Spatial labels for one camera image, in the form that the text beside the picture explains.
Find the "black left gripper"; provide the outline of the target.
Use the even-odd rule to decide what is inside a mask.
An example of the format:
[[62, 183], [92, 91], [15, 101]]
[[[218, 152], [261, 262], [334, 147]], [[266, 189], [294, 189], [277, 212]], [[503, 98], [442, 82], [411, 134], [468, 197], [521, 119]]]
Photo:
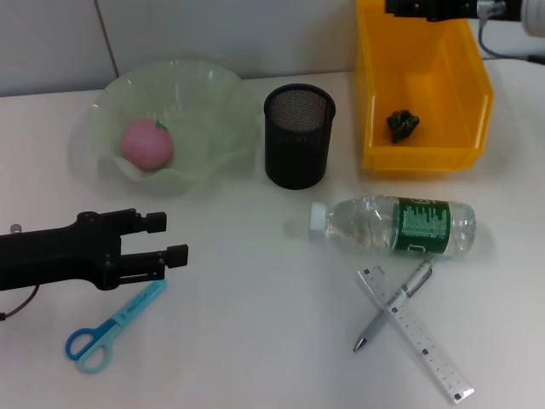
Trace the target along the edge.
[[79, 279], [101, 291], [120, 285], [162, 280], [166, 268], [188, 264], [188, 245], [121, 255], [121, 237], [167, 230], [164, 212], [144, 216], [135, 209], [86, 211], [62, 228], [1, 237], [3, 291]]

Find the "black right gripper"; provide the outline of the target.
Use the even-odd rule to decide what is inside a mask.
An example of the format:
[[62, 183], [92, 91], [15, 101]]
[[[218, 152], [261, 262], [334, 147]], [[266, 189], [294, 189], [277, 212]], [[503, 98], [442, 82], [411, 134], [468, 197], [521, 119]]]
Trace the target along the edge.
[[426, 18], [428, 21], [475, 19], [475, 0], [386, 0], [385, 13], [394, 17]]

